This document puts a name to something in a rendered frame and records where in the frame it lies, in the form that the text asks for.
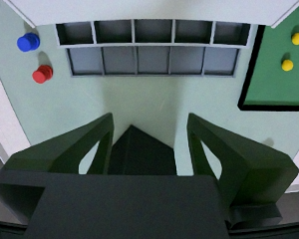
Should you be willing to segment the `red plug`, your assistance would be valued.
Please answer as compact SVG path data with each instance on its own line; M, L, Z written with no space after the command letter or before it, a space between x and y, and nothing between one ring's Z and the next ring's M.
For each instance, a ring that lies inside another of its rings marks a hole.
M38 67L38 70L36 70L32 77L33 80L38 84L43 84L46 81L49 81L53 76L53 70L51 67L47 65L42 65Z

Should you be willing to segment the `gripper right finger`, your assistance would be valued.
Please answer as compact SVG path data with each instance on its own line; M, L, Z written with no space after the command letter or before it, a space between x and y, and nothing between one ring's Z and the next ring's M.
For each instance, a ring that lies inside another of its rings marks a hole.
M226 209L275 203L299 174L289 154L188 113L187 139L193 175L214 174L202 146L221 164L218 184Z

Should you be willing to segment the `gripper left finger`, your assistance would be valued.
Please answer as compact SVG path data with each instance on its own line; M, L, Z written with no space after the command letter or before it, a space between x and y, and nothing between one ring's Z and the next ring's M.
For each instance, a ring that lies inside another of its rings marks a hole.
M107 175L113 136L113 114L106 113L85 125L12 153L2 168L80 174L81 160L99 143L86 174Z

